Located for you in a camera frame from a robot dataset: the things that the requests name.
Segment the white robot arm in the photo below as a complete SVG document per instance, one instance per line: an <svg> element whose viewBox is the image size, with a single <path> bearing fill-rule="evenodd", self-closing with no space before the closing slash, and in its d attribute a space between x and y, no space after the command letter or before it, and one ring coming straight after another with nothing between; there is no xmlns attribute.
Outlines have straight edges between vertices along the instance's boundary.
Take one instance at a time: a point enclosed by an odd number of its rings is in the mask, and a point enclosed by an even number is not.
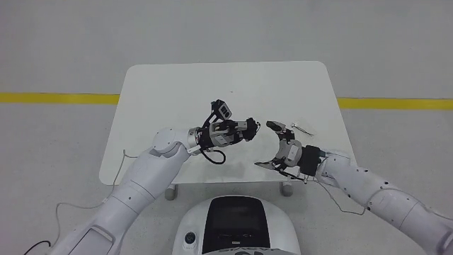
<svg viewBox="0 0 453 255"><path fill-rule="evenodd" d="M230 117L227 105L217 100L212 103L212 113L202 127L189 130L168 127L159 131L152 146L127 169L120 185L99 211L70 232L50 254L118 255L129 227L168 188L191 154L201 153L209 159L205 151L213 147L255 137L259 123L252 118L236 122L229 120Z"/></svg>
<svg viewBox="0 0 453 255"><path fill-rule="evenodd" d="M341 189L349 198L393 225L427 254L453 254L451 220L429 210L419 200L368 169L351 166L347 154L303 147L284 124L268 121L266 125L277 133L280 148L272 161L258 162L258 166L277 170L305 183L308 176L316 177L320 183ZM285 172L287 167L293 166L300 167L304 178Z"/></svg>

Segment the white table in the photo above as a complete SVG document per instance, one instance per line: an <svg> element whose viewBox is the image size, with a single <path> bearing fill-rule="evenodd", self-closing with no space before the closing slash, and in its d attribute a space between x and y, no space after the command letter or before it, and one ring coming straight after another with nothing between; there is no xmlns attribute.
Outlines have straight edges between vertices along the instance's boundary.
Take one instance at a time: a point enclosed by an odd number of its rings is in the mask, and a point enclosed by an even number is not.
<svg viewBox="0 0 453 255"><path fill-rule="evenodd" d="M316 133L309 137L295 130L303 145L341 149L356 164L331 80L320 62L135 65L126 74L99 179L113 184L122 150L140 154L159 129L201 126L211 101L218 98L232 111L232 120L253 117L262 128L251 142L223 148L223 165L201 155L189 158L174 184L285 181L276 171L253 164L271 160L278 149L277 135L265 126L266 120L288 127L303 120L302 127ZM116 184L132 162L125 160Z"/></svg>

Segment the white cable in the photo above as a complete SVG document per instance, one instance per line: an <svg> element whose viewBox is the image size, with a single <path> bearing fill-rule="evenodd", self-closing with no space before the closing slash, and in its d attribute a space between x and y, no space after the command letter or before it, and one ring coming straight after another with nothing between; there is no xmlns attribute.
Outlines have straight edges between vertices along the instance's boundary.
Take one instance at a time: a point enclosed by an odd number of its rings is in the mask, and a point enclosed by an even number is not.
<svg viewBox="0 0 453 255"><path fill-rule="evenodd" d="M322 188L324 188L324 190L328 193L328 195L331 197L332 201L337 205L338 209L340 209L340 211L342 213L349 213L349 214L354 214L354 215L363 215L365 214L365 211L367 210L366 207L363 207L363 211L362 212L353 212L353 211L348 211L348 210L343 210L340 205L338 204L338 202L335 200L335 198L332 196L331 192L324 186L321 184L321 182L317 181L317 180L314 180L313 179L313 182L316 182L317 184L319 184ZM429 210L430 212L432 212L434 215L438 216L438 217L441 217L443 219L446 219L446 220L450 220L450 221L453 221L453 218L450 218L450 217L445 217L444 215L441 215L435 211L433 211L432 209L429 209L428 207L426 207L425 204L423 204L422 201L418 200L416 197L412 196L411 194L405 192L405 191L402 191L401 189L398 189L398 188L383 188L383 189L379 189L379 190L376 190L367 200L366 203L369 203L371 201L371 199L373 199L373 197L375 197L376 194L378 194L379 192L381 191L385 191L385 190L393 190L393 191L399 191L399 192L402 192L402 193L405 193L406 195L416 199L421 205L423 205L423 207L426 208L426 210Z"/></svg>
<svg viewBox="0 0 453 255"><path fill-rule="evenodd" d="M116 179L118 178L118 175L120 175L120 171L121 171L121 168L122 168L122 164L124 164L125 162L125 158L130 158L130 159L136 159L137 157L131 157L131 156L128 156L126 154L126 150L124 149L122 151L122 160L121 160L121 165L120 165L120 168L118 169L118 172L116 173L116 176L115 176L115 179L113 180L113 185L112 185L112 191L108 194L107 197L105 197L105 199L109 198L112 194L113 194L113 191L115 190L115 182L116 182ZM58 225L58 233L57 233L57 238L56 240L54 241L54 243L52 244L52 247L55 246L55 244L58 242L58 239L59 239L59 236L60 236L60 232L61 232L61 227L60 227L60 223L59 223L59 218L58 218L58 207L61 206L61 205L68 205L68 206L71 206L71 207L74 207L74 208L79 208L79 209L84 209L84 210L91 210L91 209L96 209L96 208L99 208L100 206L102 206L102 204L104 204L105 201L102 201L101 203L97 204L96 206L93 206L93 207L83 207L83 206L79 206L79 205L75 205L75 204L71 204L71 203L66 203L66 202L60 202L57 204L57 206L55 207L55 217L57 218L57 225Z"/></svg>

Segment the yellow floor line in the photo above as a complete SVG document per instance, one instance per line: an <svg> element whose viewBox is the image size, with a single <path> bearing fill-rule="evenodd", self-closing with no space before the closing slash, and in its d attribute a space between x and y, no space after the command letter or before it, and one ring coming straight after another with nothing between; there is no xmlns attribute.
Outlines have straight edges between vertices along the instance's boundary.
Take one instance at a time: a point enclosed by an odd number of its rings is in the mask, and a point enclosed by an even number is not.
<svg viewBox="0 0 453 255"><path fill-rule="evenodd" d="M453 99L337 98L340 108L453 111Z"/></svg>
<svg viewBox="0 0 453 255"><path fill-rule="evenodd" d="M0 93L0 103L60 103L116 105L120 95L101 93ZM453 99L337 98L343 109L453 111Z"/></svg>
<svg viewBox="0 0 453 255"><path fill-rule="evenodd" d="M118 104L120 95L101 93L0 93L0 103Z"/></svg>

